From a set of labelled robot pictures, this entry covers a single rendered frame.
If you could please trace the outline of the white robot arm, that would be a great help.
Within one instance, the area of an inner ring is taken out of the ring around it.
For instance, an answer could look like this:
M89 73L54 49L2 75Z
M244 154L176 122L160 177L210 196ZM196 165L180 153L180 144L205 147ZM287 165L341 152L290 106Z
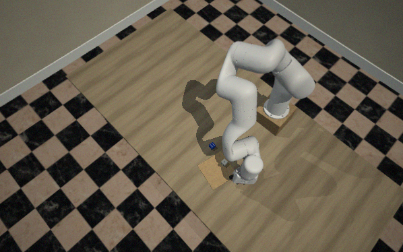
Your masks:
M244 159L235 172L243 180L252 181L264 167L259 142L254 136L236 139L256 123L257 88L253 82L236 76L238 68L274 74L270 99L263 106L265 114L273 119L285 118L292 96L296 99L308 97L315 89L315 82L307 70L287 50L285 52L279 39L273 39L265 46L241 41L231 44L216 84L217 95L232 104L232 121L222 135L222 148L228 161Z

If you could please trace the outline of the brown mat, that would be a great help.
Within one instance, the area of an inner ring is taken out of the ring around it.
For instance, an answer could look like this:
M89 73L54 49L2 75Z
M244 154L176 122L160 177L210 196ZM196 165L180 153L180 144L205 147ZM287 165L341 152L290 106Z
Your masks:
M230 180L229 176L233 175L234 169L229 162L226 166L221 164L224 158L224 154L220 151L198 165L213 190Z

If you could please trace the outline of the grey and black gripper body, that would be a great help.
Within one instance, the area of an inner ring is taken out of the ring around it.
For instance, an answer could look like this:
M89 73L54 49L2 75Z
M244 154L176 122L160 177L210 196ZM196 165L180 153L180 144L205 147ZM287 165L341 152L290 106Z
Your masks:
M232 178L233 183L238 183L238 184L254 184L257 181L258 175L252 180L252 181L245 181L243 180L238 172L233 172L234 177Z

